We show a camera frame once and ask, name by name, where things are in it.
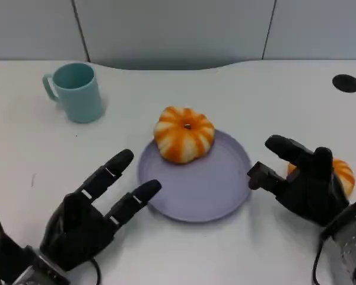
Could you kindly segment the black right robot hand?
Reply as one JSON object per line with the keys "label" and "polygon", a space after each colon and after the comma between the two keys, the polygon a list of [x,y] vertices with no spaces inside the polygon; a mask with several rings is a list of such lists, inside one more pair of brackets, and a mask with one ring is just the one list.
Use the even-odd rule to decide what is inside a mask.
{"label": "black right robot hand", "polygon": [[349,206],[329,148],[318,147],[311,151],[280,135],[271,135],[265,146],[295,169],[283,178],[257,162],[247,173],[251,190],[262,188],[272,193],[288,211],[323,227]]}

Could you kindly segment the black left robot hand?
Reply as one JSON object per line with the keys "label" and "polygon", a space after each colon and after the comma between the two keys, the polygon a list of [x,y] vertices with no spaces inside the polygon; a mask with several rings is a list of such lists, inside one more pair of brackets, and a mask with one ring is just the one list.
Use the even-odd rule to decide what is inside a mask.
{"label": "black left robot hand", "polygon": [[40,250],[64,271],[93,259],[109,246],[116,232],[161,190],[161,183],[152,179],[127,192],[105,215],[93,206],[133,159],[129,149],[117,153],[66,195],[52,214]]}

